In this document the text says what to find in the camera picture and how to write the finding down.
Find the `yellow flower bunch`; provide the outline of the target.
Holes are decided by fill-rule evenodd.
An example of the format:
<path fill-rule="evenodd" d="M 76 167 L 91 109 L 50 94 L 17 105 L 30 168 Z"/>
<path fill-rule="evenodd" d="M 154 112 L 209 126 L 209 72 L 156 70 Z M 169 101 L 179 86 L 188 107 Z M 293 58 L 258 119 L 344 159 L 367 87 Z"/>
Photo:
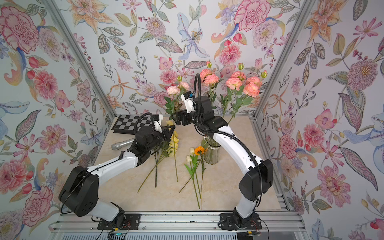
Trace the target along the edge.
<path fill-rule="evenodd" d="M 170 147 L 169 147 L 169 157 L 168 158 L 173 157 L 175 159 L 176 158 L 176 152 L 178 151 L 178 148 L 179 148 L 179 138 L 178 138 L 178 133 L 177 132 L 173 132 L 172 133 L 172 135 L 170 137 L 170 141 L 168 143 L 170 145 Z M 150 151 L 150 154 L 152 156 L 153 156 L 154 150 Z M 148 173 L 148 175 L 146 176 L 146 178 L 144 179 L 144 181 L 142 182 L 142 184 L 138 188 L 138 192 L 141 191 L 141 189 L 143 188 L 144 184 L 147 182 L 147 180 L 149 179 L 149 177 L 152 174 L 154 174 L 154 176 L 155 176 L 155 169 L 154 169 L 154 167 L 151 169 L 151 171 Z"/>

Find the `pink flower stem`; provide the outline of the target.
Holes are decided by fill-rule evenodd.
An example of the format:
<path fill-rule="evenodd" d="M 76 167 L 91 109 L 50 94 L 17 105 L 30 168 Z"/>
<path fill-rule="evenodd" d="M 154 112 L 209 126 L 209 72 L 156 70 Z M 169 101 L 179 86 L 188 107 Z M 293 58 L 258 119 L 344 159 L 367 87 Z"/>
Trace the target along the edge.
<path fill-rule="evenodd" d="M 267 76 L 268 72 L 263 68 L 245 67 L 239 63 L 224 81 L 226 92 L 220 97 L 222 116 L 230 115 L 233 120 L 242 107 L 259 99 Z"/>
<path fill-rule="evenodd" d="M 171 115 L 182 108 L 183 102 L 181 100 L 181 96 L 189 90 L 190 85 L 183 81 L 182 76 L 178 76 L 177 82 L 167 89 L 168 96 L 164 97 L 166 101 L 165 107 L 167 114 Z"/>
<path fill-rule="evenodd" d="M 207 95 L 213 104 L 217 97 L 216 88 L 220 82 L 220 78 L 212 69 L 212 63 L 210 61 L 206 61 L 206 68 L 201 71 L 200 77 L 203 85 L 209 89 Z"/>

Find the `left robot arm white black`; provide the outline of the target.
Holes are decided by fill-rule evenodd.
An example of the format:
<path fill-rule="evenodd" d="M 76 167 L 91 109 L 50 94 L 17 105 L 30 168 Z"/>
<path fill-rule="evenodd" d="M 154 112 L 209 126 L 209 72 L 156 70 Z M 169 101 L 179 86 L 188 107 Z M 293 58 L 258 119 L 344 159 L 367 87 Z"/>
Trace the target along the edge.
<path fill-rule="evenodd" d="M 103 164 L 74 168 L 59 194 L 63 206 L 78 217 L 93 216 L 121 227 L 125 224 L 125 212 L 118 205 L 99 198 L 101 185 L 119 174 L 143 164 L 151 154 L 171 141 L 175 126 L 162 126 L 163 116 L 151 113 L 148 126 L 134 126 L 135 138 L 126 151 Z"/>

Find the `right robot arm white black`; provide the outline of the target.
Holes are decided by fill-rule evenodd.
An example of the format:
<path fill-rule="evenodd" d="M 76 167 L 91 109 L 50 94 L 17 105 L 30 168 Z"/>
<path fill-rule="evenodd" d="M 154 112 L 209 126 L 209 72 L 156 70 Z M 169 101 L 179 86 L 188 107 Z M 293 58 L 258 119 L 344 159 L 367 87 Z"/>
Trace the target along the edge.
<path fill-rule="evenodd" d="M 263 194 L 273 185 L 274 166 L 262 160 L 236 137 L 228 123 L 216 116 L 211 101 L 202 96 L 202 80 L 196 74 L 193 91 L 182 95 L 185 109 L 171 115 L 177 125 L 193 124 L 199 134 L 208 136 L 223 147 L 240 168 L 243 178 L 239 183 L 242 194 L 231 214 L 221 214 L 219 228 L 227 231 L 260 230 L 261 219 L 255 212 Z"/>

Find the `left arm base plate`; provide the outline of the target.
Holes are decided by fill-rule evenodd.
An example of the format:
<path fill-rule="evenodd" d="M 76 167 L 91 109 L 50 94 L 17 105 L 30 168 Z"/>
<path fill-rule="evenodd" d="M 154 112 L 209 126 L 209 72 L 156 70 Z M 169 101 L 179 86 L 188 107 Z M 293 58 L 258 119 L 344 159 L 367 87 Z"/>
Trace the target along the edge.
<path fill-rule="evenodd" d="M 99 220 L 98 230 L 138 230 L 141 214 L 118 214 L 111 222 Z"/>

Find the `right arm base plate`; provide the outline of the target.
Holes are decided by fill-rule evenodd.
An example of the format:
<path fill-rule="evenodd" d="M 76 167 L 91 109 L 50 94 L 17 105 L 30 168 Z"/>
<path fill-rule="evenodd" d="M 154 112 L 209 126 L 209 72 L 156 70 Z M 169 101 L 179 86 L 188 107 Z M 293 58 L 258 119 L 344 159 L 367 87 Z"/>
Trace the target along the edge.
<path fill-rule="evenodd" d="M 253 213 L 249 217 L 243 219 L 240 215 L 220 214 L 218 227 L 226 231 L 247 230 L 256 231 L 262 229 L 262 223 L 258 214 Z"/>

